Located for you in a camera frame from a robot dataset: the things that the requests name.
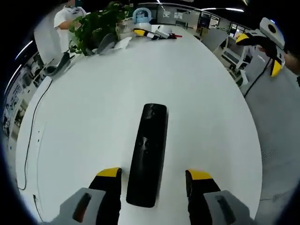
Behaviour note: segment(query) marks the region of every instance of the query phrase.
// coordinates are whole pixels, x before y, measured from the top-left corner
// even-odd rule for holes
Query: black remote control
[[[146,104],[137,132],[126,201],[151,208],[155,205],[164,160],[167,108]]]

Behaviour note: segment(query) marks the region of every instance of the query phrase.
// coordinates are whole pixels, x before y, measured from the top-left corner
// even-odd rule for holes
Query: white t-shirt
[[[61,30],[58,26],[65,21],[73,21],[79,16],[86,16],[86,11],[82,7],[66,7],[59,11],[54,18],[54,28],[57,30],[60,37],[61,52],[66,52],[69,49],[69,43],[74,34],[68,30]]]

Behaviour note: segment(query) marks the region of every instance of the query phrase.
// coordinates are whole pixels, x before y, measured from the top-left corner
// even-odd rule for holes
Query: white table
[[[97,172],[116,166],[123,170],[120,225],[189,224],[188,168],[209,172],[254,218],[262,160],[249,108],[213,53],[183,29],[173,27],[173,32],[183,37],[140,37],[126,50],[79,60],[53,81],[36,113],[24,191],[37,195],[43,220],[57,216],[60,204],[88,187]],[[169,112],[161,188],[151,209],[125,200],[146,103],[164,104]],[[34,104],[26,111],[17,146],[21,187]]]

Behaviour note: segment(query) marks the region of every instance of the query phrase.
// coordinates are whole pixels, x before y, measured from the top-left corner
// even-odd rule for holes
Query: green leaves
[[[70,51],[87,55],[86,49],[97,48],[107,34],[117,35],[116,24],[127,18],[130,10],[130,6],[110,2],[102,12],[92,12],[85,17],[76,18],[69,30],[75,34],[77,43],[70,46]]]

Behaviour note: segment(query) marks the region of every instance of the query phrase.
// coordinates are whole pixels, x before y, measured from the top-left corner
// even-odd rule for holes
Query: black cable
[[[36,107],[35,107],[35,109],[34,109],[34,112],[33,112],[33,115],[32,115],[32,122],[31,122],[31,128],[30,128],[30,135],[29,135],[28,146],[27,146],[27,152],[26,152],[26,158],[25,158],[25,164],[24,164],[25,185],[24,185],[24,188],[19,188],[19,187],[18,187],[18,189],[20,189],[21,191],[25,190],[25,189],[26,189],[26,186],[27,186],[26,164],[27,164],[27,159],[28,159],[28,150],[29,150],[29,145],[30,145],[30,140],[31,140],[31,135],[32,135],[34,116],[35,116],[35,114],[36,114],[36,110],[37,110],[37,108],[38,108],[39,102],[41,101],[41,99],[43,98],[43,96],[45,95],[45,93],[48,91],[48,89],[50,88],[51,83],[52,83],[52,80],[51,80],[49,86],[47,87],[47,89],[45,90],[45,92],[43,93],[43,95],[41,96],[41,98],[39,99],[39,101],[37,102],[37,105],[36,105]]]
[[[246,91],[244,98],[246,98],[247,94],[249,93],[249,91],[251,90],[251,88],[253,87],[253,85],[256,83],[256,81],[263,75],[263,73],[266,71],[269,63],[271,61],[271,58],[269,58],[269,61],[267,62],[266,66],[264,67],[264,69],[262,70],[262,72],[258,75],[258,77],[253,81],[253,83],[250,85],[250,87],[248,88],[248,90]]]
[[[41,214],[39,213],[39,210],[38,210],[38,206],[37,206],[37,197],[36,197],[35,195],[33,195],[33,201],[34,201],[34,204],[36,205],[36,209],[37,209],[38,216],[39,216],[39,218],[41,219],[41,221],[43,222],[42,217],[41,217]]]

